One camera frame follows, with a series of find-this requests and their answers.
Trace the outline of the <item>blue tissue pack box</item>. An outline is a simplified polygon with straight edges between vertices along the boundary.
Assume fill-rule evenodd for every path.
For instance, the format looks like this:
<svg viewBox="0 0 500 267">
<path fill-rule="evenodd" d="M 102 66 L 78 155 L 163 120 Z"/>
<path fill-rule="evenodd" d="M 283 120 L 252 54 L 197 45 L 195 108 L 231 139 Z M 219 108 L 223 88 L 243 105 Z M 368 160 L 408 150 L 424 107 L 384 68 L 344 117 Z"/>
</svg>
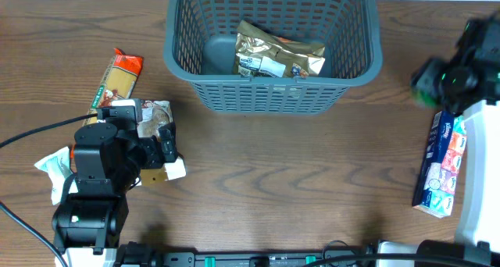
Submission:
<svg viewBox="0 0 500 267">
<path fill-rule="evenodd" d="M 461 116 L 440 111 L 430 128 L 412 206 L 439 219 L 452 214 L 467 135 Z"/>
</svg>

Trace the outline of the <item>gold foil coffee bag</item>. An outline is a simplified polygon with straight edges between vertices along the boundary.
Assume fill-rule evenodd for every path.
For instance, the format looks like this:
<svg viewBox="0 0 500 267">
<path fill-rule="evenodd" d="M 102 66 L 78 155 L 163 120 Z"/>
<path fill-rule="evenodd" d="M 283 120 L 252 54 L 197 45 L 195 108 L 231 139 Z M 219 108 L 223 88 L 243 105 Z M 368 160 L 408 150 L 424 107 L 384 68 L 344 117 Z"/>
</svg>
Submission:
<svg viewBox="0 0 500 267">
<path fill-rule="evenodd" d="M 325 63 L 325 45 L 274 36 L 241 21 L 237 27 L 233 73 L 248 77 L 317 76 Z"/>
</svg>

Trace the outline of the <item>green lid glass jar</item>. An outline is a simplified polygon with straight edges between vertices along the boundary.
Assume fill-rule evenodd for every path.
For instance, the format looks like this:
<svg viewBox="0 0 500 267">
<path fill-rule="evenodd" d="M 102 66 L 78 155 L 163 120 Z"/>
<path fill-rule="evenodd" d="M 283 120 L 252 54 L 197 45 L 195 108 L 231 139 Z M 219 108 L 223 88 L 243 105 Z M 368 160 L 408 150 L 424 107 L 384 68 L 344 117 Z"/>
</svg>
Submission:
<svg viewBox="0 0 500 267">
<path fill-rule="evenodd" d="M 436 108 L 438 106 L 436 99 L 431 94 L 416 87 L 412 88 L 412 96 L 418 106 L 425 108 Z"/>
</svg>

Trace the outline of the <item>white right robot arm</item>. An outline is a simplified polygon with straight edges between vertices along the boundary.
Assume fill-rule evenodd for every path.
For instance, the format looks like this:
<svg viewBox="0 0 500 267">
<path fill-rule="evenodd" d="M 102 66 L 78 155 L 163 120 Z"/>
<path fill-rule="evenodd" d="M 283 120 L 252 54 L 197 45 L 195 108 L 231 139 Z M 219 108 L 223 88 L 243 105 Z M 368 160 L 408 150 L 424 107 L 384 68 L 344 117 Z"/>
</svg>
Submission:
<svg viewBox="0 0 500 267">
<path fill-rule="evenodd" d="M 468 21 L 448 61 L 430 58 L 412 75 L 412 92 L 439 105 L 423 157 L 412 206 L 449 216 L 455 182 L 466 163 L 462 214 L 451 243 L 379 242 L 372 266 L 499 264 L 499 15 Z"/>
</svg>

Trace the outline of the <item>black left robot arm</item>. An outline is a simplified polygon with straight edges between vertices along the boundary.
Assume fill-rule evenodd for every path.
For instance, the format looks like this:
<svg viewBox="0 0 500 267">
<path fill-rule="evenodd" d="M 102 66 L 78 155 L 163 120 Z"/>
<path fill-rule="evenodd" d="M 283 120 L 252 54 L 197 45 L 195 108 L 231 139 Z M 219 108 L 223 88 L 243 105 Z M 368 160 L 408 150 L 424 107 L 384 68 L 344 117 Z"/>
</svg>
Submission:
<svg viewBox="0 0 500 267">
<path fill-rule="evenodd" d="M 65 183 L 52 217 L 57 250 L 92 247 L 100 255 L 118 247 L 128 215 L 127 192 L 143 169 L 177 158 L 175 135 L 174 123 L 150 137 L 139 137 L 135 124 L 124 119 L 81 127 L 73 150 L 77 172 Z"/>
</svg>

